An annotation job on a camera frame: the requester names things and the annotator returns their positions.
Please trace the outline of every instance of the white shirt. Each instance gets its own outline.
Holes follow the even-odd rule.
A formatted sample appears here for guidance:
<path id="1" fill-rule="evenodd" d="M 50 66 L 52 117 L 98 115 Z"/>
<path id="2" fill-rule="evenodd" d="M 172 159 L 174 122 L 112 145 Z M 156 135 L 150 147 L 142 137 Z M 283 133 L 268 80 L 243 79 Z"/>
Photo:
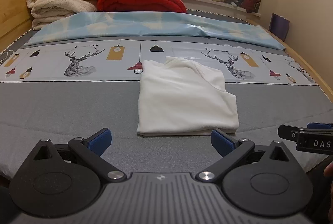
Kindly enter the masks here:
<path id="1" fill-rule="evenodd" d="M 239 126 L 236 96 L 220 70 L 184 58 L 143 61 L 138 133 L 178 133 Z"/>

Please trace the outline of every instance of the human hand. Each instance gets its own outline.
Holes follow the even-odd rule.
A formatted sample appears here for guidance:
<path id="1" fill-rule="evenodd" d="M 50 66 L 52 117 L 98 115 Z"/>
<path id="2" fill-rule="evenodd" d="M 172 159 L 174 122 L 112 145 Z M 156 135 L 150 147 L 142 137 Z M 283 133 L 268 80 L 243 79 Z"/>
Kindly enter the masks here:
<path id="1" fill-rule="evenodd" d="M 324 170 L 324 176 L 329 177 L 333 176 L 333 162 L 330 163 Z M 331 208 L 328 212 L 328 219 L 330 223 L 333 222 L 333 183 L 331 184 Z"/>

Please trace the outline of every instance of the gray bed sheet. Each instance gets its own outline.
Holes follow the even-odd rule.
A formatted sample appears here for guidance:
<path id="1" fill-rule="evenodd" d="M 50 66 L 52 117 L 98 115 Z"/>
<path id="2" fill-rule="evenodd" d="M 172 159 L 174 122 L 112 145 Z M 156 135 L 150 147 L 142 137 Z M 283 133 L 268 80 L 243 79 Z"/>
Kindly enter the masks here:
<path id="1" fill-rule="evenodd" d="M 284 54 L 213 38 L 126 39 L 229 44 Z M 318 86 L 226 84 L 226 89 L 237 97 L 240 125 L 235 137 L 248 138 L 258 145 L 268 145 L 277 139 L 280 124 L 306 127 L 309 122 L 327 123 L 333 119 L 333 104 Z M 67 143 L 73 137 L 87 138 L 103 127 L 111 130 L 113 141 L 102 158 L 127 174 L 131 171 L 195 174 L 221 158 L 209 136 L 138 136 L 137 81 L 0 83 L 0 91 L 0 171 L 8 177 L 13 177 L 41 138 L 49 138 L 54 144 Z M 295 143 L 285 143 L 305 171 L 325 158 L 297 152 Z"/>

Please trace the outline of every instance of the metal screw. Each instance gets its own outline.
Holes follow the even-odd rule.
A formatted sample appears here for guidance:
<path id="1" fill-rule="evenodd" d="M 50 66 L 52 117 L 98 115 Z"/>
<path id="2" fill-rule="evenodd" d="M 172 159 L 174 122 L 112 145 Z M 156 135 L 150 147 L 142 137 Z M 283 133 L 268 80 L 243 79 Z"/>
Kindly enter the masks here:
<path id="1" fill-rule="evenodd" d="M 108 177 L 110 178 L 110 179 L 114 179 L 114 180 L 119 180 L 119 179 L 121 179 L 122 177 L 124 177 L 124 173 L 123 172 L 121 172 L 121 171 L 119 171 L 119 170 L 113 170 L 113 171 L 110 171 L 109 173 L 108 173 Z"/>
<path id="2" fill-rule="evenodd" d="M 215 177 L 215 174 L 210 171 L 203 171 L 199 173 L 199 177 L 203 180 L 211 180 Z"/>

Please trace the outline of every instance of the windowsill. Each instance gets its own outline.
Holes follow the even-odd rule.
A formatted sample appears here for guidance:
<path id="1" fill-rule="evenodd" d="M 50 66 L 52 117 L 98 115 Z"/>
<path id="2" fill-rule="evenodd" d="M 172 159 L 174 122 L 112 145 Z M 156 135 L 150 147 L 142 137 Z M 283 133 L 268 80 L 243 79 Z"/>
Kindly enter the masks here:
<path id="1" fill-rule="evenodd" d="M 237 11 L 240 11 L 240 12 L 243 12 L 243 13 L 246 14 L 246 10 L 244 8 L 242 8 L 242 7 L 236 7 L 236 6 L 233 6 L 233 5 L 229 4 L 229 3 L 212 1 L 212 0 L 194 0 L 194 1 L 200 1 L 200 2 L 205 2 L 205 3 L 210 3 L 210 4 L 222 6 L 222 7 L 227 7 L 227 8 L 231 8 L 231 9 L 234 9 L 234 10 L 237 10 Z M 255 15 L 255 16 L 259 17 L 259 18 L 261 17 L 260 13 L 248 13 L 248 14 Z"/>

